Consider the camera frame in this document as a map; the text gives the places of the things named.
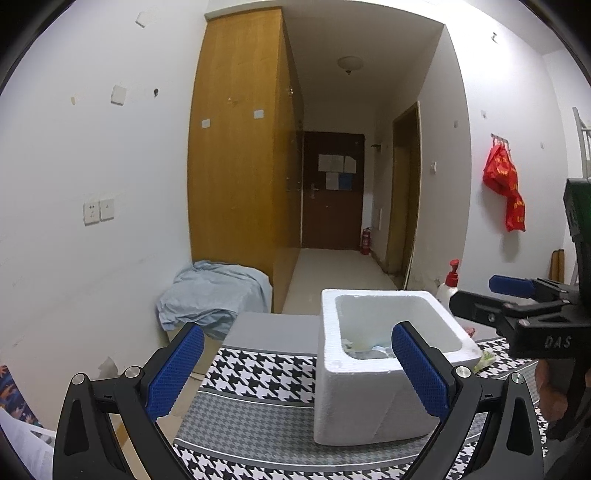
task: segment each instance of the white bottle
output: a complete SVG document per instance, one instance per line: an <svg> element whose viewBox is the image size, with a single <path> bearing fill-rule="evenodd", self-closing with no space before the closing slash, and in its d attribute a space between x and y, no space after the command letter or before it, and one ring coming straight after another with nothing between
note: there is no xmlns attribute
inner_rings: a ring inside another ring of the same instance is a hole
<svg viewBox="0 0 591 480"><path fill-rule="evenodd" d="M455 259L450 261L449 264L452 267L452 270L447 274L445 282L439 285L435 298L439 300L449 313L451 313L451 310L449 309L449 299L457 292L457 268L460 265L460 261Z"/></svg>

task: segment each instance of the styrofoam box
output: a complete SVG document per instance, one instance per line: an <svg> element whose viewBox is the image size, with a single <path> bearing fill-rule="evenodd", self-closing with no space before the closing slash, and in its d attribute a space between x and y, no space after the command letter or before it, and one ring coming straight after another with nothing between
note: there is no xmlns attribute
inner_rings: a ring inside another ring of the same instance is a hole
<svg viewBox="0 0 591 480"><path fill-rule="evenodd" d="M431 433L429 415L395 358L358 360L356 350L391 343L392 328L409 321L453 365L470 369L480 348L453 316L425 291L324 290L316 366L314 440L322 445L365 445Z"/></svg>

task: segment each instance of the red bag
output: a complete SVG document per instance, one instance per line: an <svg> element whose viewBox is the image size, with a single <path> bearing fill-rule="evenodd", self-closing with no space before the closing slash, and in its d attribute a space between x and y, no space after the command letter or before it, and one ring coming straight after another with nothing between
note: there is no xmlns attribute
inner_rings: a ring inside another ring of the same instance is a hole
<svg viewBox="0 0 591 480"><path fill-rule="evenodd" d="M518 191L517 170L505 144L493 140L482 175L484 185L507 197L505 227L508 232L525 232L525 204Z"/></svg>

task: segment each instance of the wooden cabinet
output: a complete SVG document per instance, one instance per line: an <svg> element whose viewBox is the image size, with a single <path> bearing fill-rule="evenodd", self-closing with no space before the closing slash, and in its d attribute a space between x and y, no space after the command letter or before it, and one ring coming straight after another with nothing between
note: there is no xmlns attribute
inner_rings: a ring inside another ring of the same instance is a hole
<svg viewBox="0 0 591 480"><path fill-rule="evenodd" d="M302 117L281 10L209 21L189 128L191 254L266 273L274 312L300 249Z"/></svg>

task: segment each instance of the blue gripper pad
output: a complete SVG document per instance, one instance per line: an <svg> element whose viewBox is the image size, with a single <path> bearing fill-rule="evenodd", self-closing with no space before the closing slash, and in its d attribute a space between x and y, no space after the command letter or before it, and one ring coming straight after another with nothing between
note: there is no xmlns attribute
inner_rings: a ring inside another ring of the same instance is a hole
<svg viewBox="0 0 591 480"><path fill-rule="evenodd" d="M488 281L488 288L494 293L522 299L531 298L535 294L534 283L531 280L504 277L503 275L493 275Z"/></svg>
<svg viewBox="0 0 591 480"><path fill-rule="evenodd" d="M427 413L443 421L449 413L447 385L400 323L392 330L392 350Z"/></svg>
<svg viewBox="0 0 591 480"><path fill-rule="evenodd" d="M185 382L203 353L205 336L194 325L148 387L146 412L152 421L170 413Z"/></svg>

